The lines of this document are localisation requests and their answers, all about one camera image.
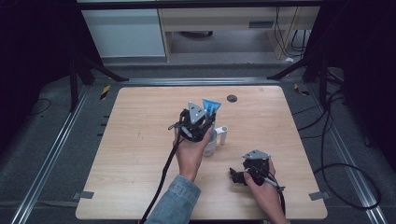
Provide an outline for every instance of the human hand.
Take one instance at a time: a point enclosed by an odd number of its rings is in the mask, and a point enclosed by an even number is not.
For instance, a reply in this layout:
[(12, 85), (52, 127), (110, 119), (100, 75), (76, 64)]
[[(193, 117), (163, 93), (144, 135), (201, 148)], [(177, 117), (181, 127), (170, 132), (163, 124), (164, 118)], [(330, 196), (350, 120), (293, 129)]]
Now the human hand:
[[(275, 167), (271, 160), (268, 160), (269, 172), (275, 176)], [(285, 224), (287, 220), (283, 214), (282, 207), (276, 188), (271, 184), (264, 182), (258, 186), (250, 174), (244, 172), (244, 178), (250, 188), (254, 199), (260, 209), (268, 216), (273, 224)]]
[[(192, 142), (188, 139), (183, 140), (183, 137), (180, 137), (181, 143), (178, 145), (176, 152), (179, 173), (192, 182), (194, 182), (198, 174), (198, 169), (202, 161), (202, 154), (210, 141), (211, 133), (212, 129), (209, 128), (201, 142)], [(178, 128), (175, 129), (175, 140), (173, 145), (177, 142), (177, 136)]]

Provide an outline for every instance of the person's right hand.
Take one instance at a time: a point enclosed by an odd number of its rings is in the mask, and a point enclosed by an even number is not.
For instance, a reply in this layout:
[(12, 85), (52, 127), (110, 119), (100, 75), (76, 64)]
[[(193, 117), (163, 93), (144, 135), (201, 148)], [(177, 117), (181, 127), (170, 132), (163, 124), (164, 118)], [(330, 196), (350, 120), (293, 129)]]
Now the person's right hand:
[[(271, 160), (269, 162), (269, 172), (275, 176), (275, 167)], [(283, 214), (282, 207), (280, 205), (279, 195), (276, 188), (267, 182), (264, 182), (261, 186), (258, 186), (250, 174), (244, 173), (245, 181), (250, 188), (256, 203), (260, 209), (268, 216), (273, 224), (286, 224), (287, 220)]]

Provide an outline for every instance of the small white container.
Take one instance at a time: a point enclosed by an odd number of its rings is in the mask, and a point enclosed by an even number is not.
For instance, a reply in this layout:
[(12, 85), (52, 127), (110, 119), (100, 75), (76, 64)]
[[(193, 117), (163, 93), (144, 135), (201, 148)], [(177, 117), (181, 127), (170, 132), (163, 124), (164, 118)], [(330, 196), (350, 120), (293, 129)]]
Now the small white container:
[(215, 129), (215, 137), (209, 142), (204, 150), (204, 156), (211, 156), (215, 153), (216, 147), (218, 144), (218, 135), (220, 135), (220, 144), (224, 145), (225, 138), (227, 137), (228, 128), (227, 127), (219, 127)]

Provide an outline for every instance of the black wire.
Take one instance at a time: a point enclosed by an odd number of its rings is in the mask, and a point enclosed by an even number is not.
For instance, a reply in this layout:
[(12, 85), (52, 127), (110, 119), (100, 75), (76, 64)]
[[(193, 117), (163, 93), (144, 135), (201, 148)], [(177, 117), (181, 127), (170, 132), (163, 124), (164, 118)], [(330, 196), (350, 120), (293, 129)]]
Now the black wire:
[(292, 38), (292, 40), (291, 40), (291, 49), (292, 49), (292, 50), (297, 51), (297, 52), (304, 52), (304, 51), (305, 51), (305, 49), (306, 49), (306, 46), (305, 46), (305, 32), (306, 32), (306, 30), (304, 30), (303, 45), (300, 46), (300, 47), (299, 47), (299, 46), (294, 46), (294, 45), (293, 45), (294, 40), (296, 39), (298, 30), (296, 30), (296, 31), (294, 32), (293, 38)]
[[(337, 101), (337, 100), (340, 100), (340, 99), (344, 99), (344, 96), (335, 98), (334, 100), (332, 100), (332, 102)], [(292, 113), (292, 115), (297, 115), (297, 114), (303, 113), (303, 112), (305, 112), (305, 111), (307, 111), (307, 110), (310, 110), (310, 109), (313, 109), (313, 108), (315, 108), (315, 107), (317, 107), (317, 106), (319, 106), (319, 105), (313, 105), (313, 106), (311, 106), (311, 107), (308, 107), (307, 109), (303, 109), (303, 110), (300, 110), (300, 111), (298, 111), (298, 112)]]
[[(317, 169), (317, 170), (314, 172), (314, 174), (317, 173), (317, 172), (319, 172), (319, 171), (321, 171), (326, 186), (329, 188), (329, 190), (332, 192), (332, 194), (334, 194), (334, 195), (335, 195), (338, 199), (340, 199), (342, 202), (344, 202), (344, 203), (346, 203), (346, 204), (348, 204), (348, 205), (350, 205), (350, 206), (352, 206), (352, 207), (354, 207), (354, 208), (360, 209), (360, 210), (373, 209), (373, 208), (377, 207), (377, 206), (380, 204), (381, 198), (382, 198), (382, 197), (381, 197), (381, 192), (380, 192), (380, 190), (379, 190), (378, 187), (375, 185), (374, 180), (373, 180), (369, 175), (367, 175), (365, 172), (363, 172), (363, 170), (361, 170), (360, 168), (358, 168), (358, 167), (356, 167), (356, 166), (353, 166), (353, 165), (350, 165), (350, 164), (346, 164), (346, 163), (340, 163), (340, 162), (338, 162), (338, 163), (328, 164), (328, 165), (326, 165), (326, 166), (324, 165), (324, 136), (325, 136), (324, 133), (325, 133), (325, 130), (326, 130), (327, 123), (329, 122), (329, 119), (330, 119), (330, 115), (331, 115), (331, 101), (332, 101), (332, 98), (334, 97), (334, 95), (335, 95), (335, 94), (332, 94), (332, 96), (330, 97), (330, 99), (329, 99), (329, 101), (328, 101), (328, 102), (330, 102), (330, 103), (328, 104), (329, 113), (328, 113), (328, 115), (327, 115), (325, 124), (324, 124), (324, 126), (323, 126), (322, 136), (321, 136), (321, 144), (320, 144), (320, 168)], [(376, 203), (373, 204), (373, 205), (370, 205), (370, 206), (360, 206), (360, 205), (356, 205), (356, 204), (354, 204), (354, 203), (351, 203), (350, 201), (346, 200), (346, 199), (343, 198), (341, 195), (339, 195), (339, 194), (330, 186), (330, 184), (329, 184), (329, 182), (328, 182), (328, 180), (327, 180), (327, 177), (326, 177), (326, 175), (325, 175), (325, 172), (324, 172), (325, 169), (330, 168), (330, 167), (334, 167), (334, 166), (346, 166), (346, 167), (355, 169), (355, 170), (357, 170), (357, 171), (360, 171), (360, 172), (364, 175), (364, 177), (366, 177), (366, 179), (368, 179), (368, 180), (371, 182), (371, 184), (374, 186), (375, 191), (376, 191), (376, 194), (377, 194), (377, 197), (378, 197), (378, 198), (376, 199)]]
[(169, 154), (169, 157), (168, 157), (168, 160), (166, 161), (165, 166), (163, 167), (163, 175), (161, 176), (161, 181), (160, 181), (160, 185), (157, 188), (157, 192), (155, 193), (154, 198), (152, 199), (150, 205), (148, 206), (148, 209), (146, 210), (145, 214), (142, 217), (142, 220), (141, 220), (142, 224), (146, 222), (146, 220), (148, 218), (148, 215), (149, 215), (149, 212), (151, 211), (152, 206), (157, 201), (158, 196), (160, 195), (161, 189), (163, 188), (163, 183), (164, 183), (165, 178), (166, 178), (166, 173), (168, 172), (168, 169), (169, 169), (169, 166), (171, 165), (172, 159), (174, 158), (174, 156), (175, 156), (175, 154), (177, 152), (178, 145), (184, 140), (184, 138), (183, 138), (180, 141), (180, 136), (181, 136), (180, 132), (181, 132), (181, 130), (180, 130), (180, 128), (178, 128), (178, 135), (177, 135), (176, 143), (173, 146), (171, 153)]
[[(333, 93), (332, 95), (336, 95), (336, 94), (338, 94), (338, 93), (340, 93), (340, 92), (341, 92), (341, 91), (336, 91), (336, 92)], [(343, 99), (343, 98), (344, 98), (344, 97), (338, 97), (338, 98), (336, 98), (336, 99), (333, 100), (333, 99), (332, 99), (332, 96), (331, 96), (330, 101), (326, 103), (325, 108), (323, 109), (323, 112), (322, 112), (322, 114), (320, 115), (320, 117), (317, 118), (314, 122), (312, 122), (312, 123), (310, 123), (310, 124), (304, 126), (303, 128), (299, 128), (298, 131), (305, 130), (305, 129), (310, 128), (310, 127), (314, 126), (315, 124), (317, 124), (317, 123), (321, 120), (321, 118), (323, 118), (323, 116), (326, 114), (326, 112), (328, 111), (328, 107), (330, 106), (330, 104), (331, 104), (332, 102), (336, 101), (336, 100)]]
[(43, 113), (44, 111), (46, 111), (46, 110), (48, 110), (48, 109), (50, 108), (51, 102), (50, 102), (49, 99), (42, 98), (42, 99), (38, 99), (38, 100), (47, 101), (49, 104), (47, 105), (47, 107), (46, 107), (45, 109), (43, 109), (43, 110), (41, 110), (41, 111), (38, 111), (38, 112), (35, 112), (35, 113), (31, 113), (31, 114), (29, 114), (29, 115), (41, 114), (41, 113)]
[[(326, 130), (326, 132), (324, 134), (326, 134), (330, 129), (332, 128), (332, 123), (329, 125), (329, 128)], [(323, 134), (320, 135), (315, 135), (315, 136), (306, 136), (306, 137), (300, 137), (301, 139), (307, 139), (307, 138), (317, 138), (317, 137), (321, 137)]]
[[(286, 48), (286, 46), (285, 46), (285, 41), (284, 41), (284, 39), (283, 39), (282, 32), (280, 31), (280, 26), (279, 26), (278, 19), (279, 19), (279, 7), (276, 7), (276, 21), (275, 21), (275, 25), (274, 25), (274, 36), (275, 36), (275, 40), (276, 40), (277, 44), (278, 44), (278, 45), (280, 46), (280, 48), (282, 49), (282, 53), (285, 54), (285, 55), (288, 56), (288, 57), (291, 57), (291, 58), (300, 56), (300, 55), (294, 55), (294, 54), (288, 53), (287, 48)], [(276, 27), (277, 27), (277, 29), (278, 29), (278, 31), (279, 31), (279, 35), (280, 35), (281, 42), (277, 39), (277, 36), (276, 36)]]

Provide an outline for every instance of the wooden tabletop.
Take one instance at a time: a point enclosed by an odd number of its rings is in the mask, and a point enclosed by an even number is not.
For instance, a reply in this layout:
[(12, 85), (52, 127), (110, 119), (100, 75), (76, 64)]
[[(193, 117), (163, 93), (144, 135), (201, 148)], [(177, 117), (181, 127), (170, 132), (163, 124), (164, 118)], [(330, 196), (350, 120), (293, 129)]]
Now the wooden tabletop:
[[(227, 96), (237, 97), (235, 103)], [(140, 219), (160, 183), (183, 108), (202, 99), (221, 102), (216, 127), (227, 126), (225, 144), (204, 157), (196, 185), (201, 197), (191, 219), (265, 219), (248, 187), (235, 184), (229, 168), (243, 171), (242, 155), (257, 148), (269, 153), (278, 183), (285, 186), (286, 216), (327, 216), (303, 144), (282, 89), (278, 86), (133, 87), (120, 90), (97, 151), (76, 215), (80, 219)], [(177, 159), (168, 170), (161, 195), (178, 174)]]

